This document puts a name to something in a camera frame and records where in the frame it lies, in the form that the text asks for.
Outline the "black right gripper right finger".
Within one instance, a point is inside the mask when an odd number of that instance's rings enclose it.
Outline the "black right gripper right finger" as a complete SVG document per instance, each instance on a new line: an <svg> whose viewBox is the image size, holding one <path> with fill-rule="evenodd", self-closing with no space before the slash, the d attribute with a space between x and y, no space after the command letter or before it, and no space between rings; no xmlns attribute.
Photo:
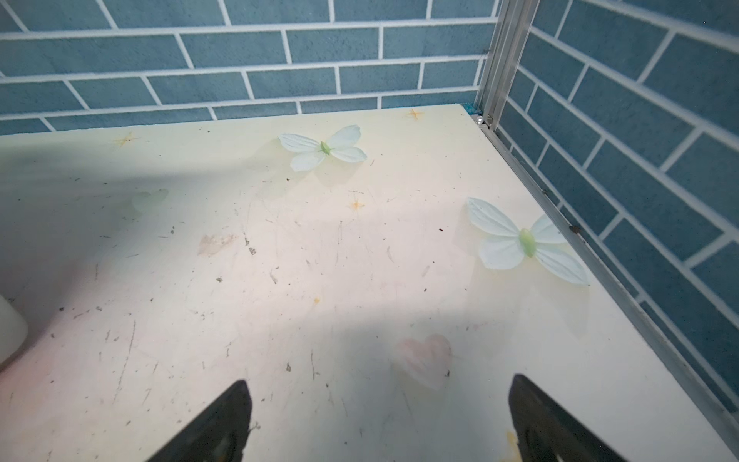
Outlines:
<svg viewBox="0 0 739 462"><path fill-rule="evenodd" d="M514 375L508 404L523 461L625 462L525 375Z"/></svg>

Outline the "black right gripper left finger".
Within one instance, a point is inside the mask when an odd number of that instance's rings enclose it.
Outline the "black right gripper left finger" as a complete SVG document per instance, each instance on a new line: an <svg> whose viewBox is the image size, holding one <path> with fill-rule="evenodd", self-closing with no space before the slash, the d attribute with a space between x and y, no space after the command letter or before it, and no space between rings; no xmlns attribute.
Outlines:
<svg viewBox="0 0 739 462"><path fill-rule="evenodd" d="M237 380L148 461L242 461L251 413L247 383Z"/></svg>

